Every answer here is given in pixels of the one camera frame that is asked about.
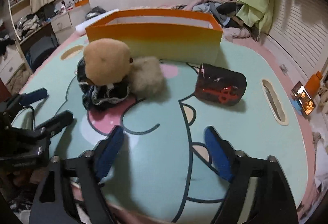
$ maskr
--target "brown plush ball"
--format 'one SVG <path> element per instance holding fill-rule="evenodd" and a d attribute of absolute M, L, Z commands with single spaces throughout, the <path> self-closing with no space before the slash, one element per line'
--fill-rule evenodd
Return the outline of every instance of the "brown plush ball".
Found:
<path fill-rule="evenodd" d="M 130 49 L 121 41 L 103 38 L 83 52 L 85 73 L 95 85 L 119 83 L 130 71 Z"/>

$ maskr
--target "red scissors print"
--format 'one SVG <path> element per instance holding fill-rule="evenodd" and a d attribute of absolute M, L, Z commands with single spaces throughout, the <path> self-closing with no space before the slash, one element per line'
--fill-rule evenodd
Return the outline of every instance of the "red scissors print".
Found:
<path fill-rule="evenodd" d="M 219 99 L 219 102 L 223 103 L 223 104 L 228 103 L 229 101 L 234 101 L 234 100 L 239 98 L 238 95 L 231 94 L 231 92 L 232 92 L 232 87 L 231 86 L 223 88 L 220 91 L 217 91 L 217 90 L 214 90 L 214 89 L 203 89 L 203 91 L 208 93 L 208 94 L 217 96 L 218 99 Z"/>

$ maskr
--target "white drawer cabinet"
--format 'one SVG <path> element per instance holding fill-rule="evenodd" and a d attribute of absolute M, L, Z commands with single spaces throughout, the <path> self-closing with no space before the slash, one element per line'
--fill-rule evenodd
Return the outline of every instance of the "white drawer cabinet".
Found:
<path fill-rule="evenodd" d="M 69 18 L 69 14 L 65 13 L 63 15 L 56 16 L 53 20 L 51 20 L 51 26 L 54 33 L 57 33 L 65 28 L 71 27 L 71 20 Z"/>
<path fill-rule="evenodd" d="M 75 26 L 85 21 L 85 16 L 90 10 L 90 4 L 86 4 L 53 17 L 51 26 L 59 44 L 65 42 L 75 32 Z"/>
<path fill-rule="evenodd" d="M 15 45 L 7 46 L 7 52 L 0 56 L 0 71 L 5 67 L 5 65 L 17 54 L 17 49 Z"/>
<path fill-rule="evenodd" d="M 3 67 L 0 72 L 0 78 L 4 84 L 7 84 L 14 73 L 19 69 L 23 64 L 23 60 L 20 57 L 19 53 L 16 51 L 16 54 L 9 60 L 9 62 Z"/>

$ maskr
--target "white foam block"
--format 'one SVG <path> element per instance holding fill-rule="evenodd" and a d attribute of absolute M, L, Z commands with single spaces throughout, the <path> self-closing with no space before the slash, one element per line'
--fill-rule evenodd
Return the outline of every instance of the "white foam block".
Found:
<path fill-rule="evenodd" d="M 114 12 L 117 12 L 117 11 L 118 11 L 118 8 L 117 9 L 113 9 L 111 11 L 108 11 L 106 13 L 100 14 L 99 16 L 96 16 L 96 17 L 94 17 L 92 19 L 86 20 L 85 22 L 82 22 L 81 24 L 79 24 L 78 26 L 75 27 L 75 30 L 76 30 L 77 34 L 79 36 L 82 36 L 82 35 L 86 34 L 86 31 L 85 31 L 86 27 L 94 24 L 96 21 L 98 21 L 98 20 L 100 20 L 100 19 L 102 19 L 102 18 L 104 18 L 104 17 L 106 17 L 108 15 L 111 15 Z"/>

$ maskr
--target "orange water bottle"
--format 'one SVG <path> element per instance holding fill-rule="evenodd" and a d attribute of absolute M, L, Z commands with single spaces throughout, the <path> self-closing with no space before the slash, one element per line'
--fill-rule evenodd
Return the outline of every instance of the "orange water bottle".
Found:
<path fill-rule="evenodd" d="M 306 85 L 304 86 L 308 94 L 314 98 L 320 88 L 320 80 L 322 79 L 322 74 L 318 71 L 316 74 L 313 74 Z"/>

